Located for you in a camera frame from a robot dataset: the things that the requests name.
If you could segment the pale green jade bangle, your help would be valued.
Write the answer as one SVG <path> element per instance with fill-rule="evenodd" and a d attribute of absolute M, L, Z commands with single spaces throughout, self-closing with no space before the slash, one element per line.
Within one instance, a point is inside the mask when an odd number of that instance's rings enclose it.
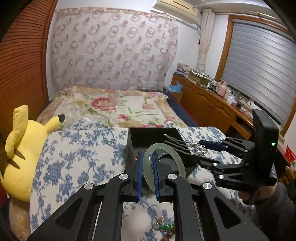
<path fill-rule="evenodd" d="M 151 164 L 151 156 L 152 156 L 152 153 L 156 149 L 165 150 L 167 153 L 169 153 L 171 155 L 171 157 L 173 158 L 173 160 L 175 161 L 175 164 L 177 165 L 179 175 L 183 178 L 186 178 L 185 166 L 184 166 L 183 161 L 180 158 L 179 154 L 177 153 L 177 151 L 173 147 L 171 147 L 167 144 L 163 144 L 163 143 L 153 144 L 150 147 L 148 147 L 148 149 L 145 151 L 145 154 L 143 157 L 143 175 L 144 175 L 144 178 L 145 178 L 145 181 L 146 181 L 148 187 L 154 193 L 155 193 L 154 172 L 153 172 L 152 164 Z"/>

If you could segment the black jewelry box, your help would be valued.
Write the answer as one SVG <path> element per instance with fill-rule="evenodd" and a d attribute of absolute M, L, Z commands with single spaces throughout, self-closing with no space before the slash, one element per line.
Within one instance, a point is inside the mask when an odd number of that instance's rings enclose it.
<path fill-rule="evenodd" d="M 126 163 L 130 164 L 132 158 L 135 158 L 136 154 L 139 151 L 142 151 L 144 153 L 149 146 L 155 143 L 165 143 L 166 140 L 170 141 L 167 137 L 164 136 L 164 134 L 167 134 L 172 138 L 176 138 L 177 140 L 183 141 L 176 128 L 129 128 L 127 145 L 124 150 L 124 159 Z M 186 157 L 185 154 L 178 154 L 185 166 L 186 177 L 188 177 L 195 170 L 197 164 L 194 163 L 189 157 Z M 171 156 L 165 155 L 161 157 L 160 162 L 170 165 L 173 173 L 178 174 L 177 165 L 175 164 Z"/>

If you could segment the wooden cabinet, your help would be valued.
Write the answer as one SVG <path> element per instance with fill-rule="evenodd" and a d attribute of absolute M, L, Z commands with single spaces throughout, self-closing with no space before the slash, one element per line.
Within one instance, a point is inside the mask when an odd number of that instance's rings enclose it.
<path fill-rule="evenodd" d="M 251 118 L 239 108 L 227 104 L 223 97 L 215 92 L 195 85 L 187 78 L 173 75 L 171 84 L 179 82 L 183 96 L 181 106 L 190 114 L 199 126 L 214 126 L 225 135 L 248 140 L 253 131 Z"/>

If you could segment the pink kettle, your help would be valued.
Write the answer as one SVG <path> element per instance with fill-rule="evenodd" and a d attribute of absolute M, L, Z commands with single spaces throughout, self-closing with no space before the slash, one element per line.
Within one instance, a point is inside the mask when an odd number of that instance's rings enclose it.
<path fill-rule="evenodd" d="M 221 97 L 225 96 L 227 90 L 227 82 L 226 81 L 220 81 L 218 82 L 218 90 L 217 90 L 217 94 Z"/>

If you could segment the cardboard box on cabinet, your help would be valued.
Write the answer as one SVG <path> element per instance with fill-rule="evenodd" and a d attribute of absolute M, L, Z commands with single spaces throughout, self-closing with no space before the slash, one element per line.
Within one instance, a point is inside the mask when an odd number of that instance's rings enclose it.
<path fill-rule="evenodd" d="M 196 83 L 197 85 L 207 85 L 209 83 L 209 80 L 203 75 L 194 71 L 192 72 L 191 70 L 188 72 L 187 79 L 193 83 Z"/>

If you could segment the yellow Pikachu plush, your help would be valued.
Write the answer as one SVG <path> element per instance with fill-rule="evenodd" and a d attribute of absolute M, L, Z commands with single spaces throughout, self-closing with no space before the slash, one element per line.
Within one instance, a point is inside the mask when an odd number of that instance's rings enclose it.
<path fill-rule="evenodd" d="M 13 111 L 13 130 L 1 150 L 1 185 L 6 193 L 29 202 L 35 169 L 48 135 L 65 120 L 60 114 L 45 125 L 29 120 L 29 107 L 22 105 Z"/>

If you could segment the grey window blind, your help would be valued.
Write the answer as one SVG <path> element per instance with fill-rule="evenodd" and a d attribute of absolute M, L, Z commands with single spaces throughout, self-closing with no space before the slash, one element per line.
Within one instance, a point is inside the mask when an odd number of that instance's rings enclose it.
<path fill-rule="evenodd" d="M 234 19 L 221 79 L 283 125 L 295 96 L 295 41 L 268 25 Z"/>

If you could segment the blue plastic bag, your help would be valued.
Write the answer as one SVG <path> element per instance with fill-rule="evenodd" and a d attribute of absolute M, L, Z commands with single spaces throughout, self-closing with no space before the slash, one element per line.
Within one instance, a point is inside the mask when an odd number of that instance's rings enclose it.
<path fill-rule="evenodd" d="M 183 87 L 184 86 L 181 85 L 179 81 L 177 81 L 175 85 L 167 86 L 167 87 L 165 87 L 165 89 L 169 92 L 179 93 L 179 92 L 182 92 Z"/>

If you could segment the floral bed blanket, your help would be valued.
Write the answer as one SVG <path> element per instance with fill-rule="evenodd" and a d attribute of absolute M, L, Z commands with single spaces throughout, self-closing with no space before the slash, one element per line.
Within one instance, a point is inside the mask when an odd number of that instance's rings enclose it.
<path fill-rule="evenodd" d="M 61 128 L 83 118 L 110 127 L 186 127 L 169 106 L 168 96 L 153 91 L 123 91 L 74 86 L 60 91 L 37 117 L 46 124 L 52 117 L 65 115 Z"/>

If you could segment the beige side curtain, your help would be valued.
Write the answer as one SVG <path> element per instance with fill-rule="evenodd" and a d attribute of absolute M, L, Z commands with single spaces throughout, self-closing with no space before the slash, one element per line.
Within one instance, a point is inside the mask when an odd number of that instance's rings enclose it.
<path fill-rule="evenodd" d="M 201 72 L 205 71 L 205 62 L 212 39 L 214 23 L 215 13 L 212 9 L 204 9 L 202 13 L 199 56 L 197 61 L 197 69 Z"/>

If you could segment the white air conditioner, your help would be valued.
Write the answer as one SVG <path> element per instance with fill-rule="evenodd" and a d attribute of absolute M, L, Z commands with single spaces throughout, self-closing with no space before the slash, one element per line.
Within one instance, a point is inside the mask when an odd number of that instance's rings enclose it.
<path fill-rule="evenodd" d="M 154 9 L 180 18 L 189 24 L 200 25 L 198 9 L 186 1 L 160 0 L 156 2 Z"/>

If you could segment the circle patterned curtain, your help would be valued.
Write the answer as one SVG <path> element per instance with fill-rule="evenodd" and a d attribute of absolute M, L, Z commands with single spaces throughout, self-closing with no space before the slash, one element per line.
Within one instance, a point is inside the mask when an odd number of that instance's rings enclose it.
<path fill-rule="evenodd" d="M 60 9 L 51 40 L 53 88 L 162 90 L 177 48 L 177 22 L 167 16 L 113 8 Z"/>

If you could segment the wooden louvered door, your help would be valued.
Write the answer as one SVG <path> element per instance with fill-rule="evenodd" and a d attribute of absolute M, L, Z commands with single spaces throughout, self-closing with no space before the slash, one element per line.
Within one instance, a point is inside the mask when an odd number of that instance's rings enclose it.
<path fill-rule="evenodd" d="M 1 40 L 1 146 L 12 130 L 13 110 L 29 107 L 35 120 L 49 104 L 46 50 L 57 1 L 26 1 Z"/>

